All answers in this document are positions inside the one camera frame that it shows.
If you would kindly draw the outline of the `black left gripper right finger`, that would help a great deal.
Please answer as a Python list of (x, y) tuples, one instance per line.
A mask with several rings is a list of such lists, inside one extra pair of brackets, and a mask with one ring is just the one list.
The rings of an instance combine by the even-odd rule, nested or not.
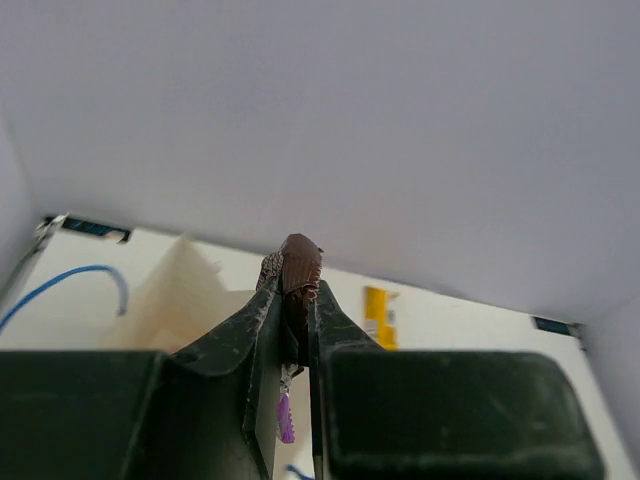
[(531, 352), (388, 351), (322, 283), (308, 313), (319, 479), (601, 479), (568, 376)]

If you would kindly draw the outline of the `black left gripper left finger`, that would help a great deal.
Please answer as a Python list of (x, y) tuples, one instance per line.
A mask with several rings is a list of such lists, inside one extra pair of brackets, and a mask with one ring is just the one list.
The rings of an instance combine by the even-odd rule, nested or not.
[(282, 297), (266, 282), (179, 352), (5, 351), (5, 479), (268, 479)]

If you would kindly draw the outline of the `purple M&M's packet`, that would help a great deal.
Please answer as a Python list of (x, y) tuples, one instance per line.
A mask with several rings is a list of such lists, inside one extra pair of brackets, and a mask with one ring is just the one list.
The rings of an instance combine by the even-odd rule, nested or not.
[(256, 288), (269, 280), (278, 281), (283, 297), (280, 398), (277, 407), (277, 438), (284, 444), (295, 441), (291, 417), (292, 380), (309, 366), (308, 310), (317, 298), (323, 250), (300, 233), (287, 236), (280, 248), (264, 257)]

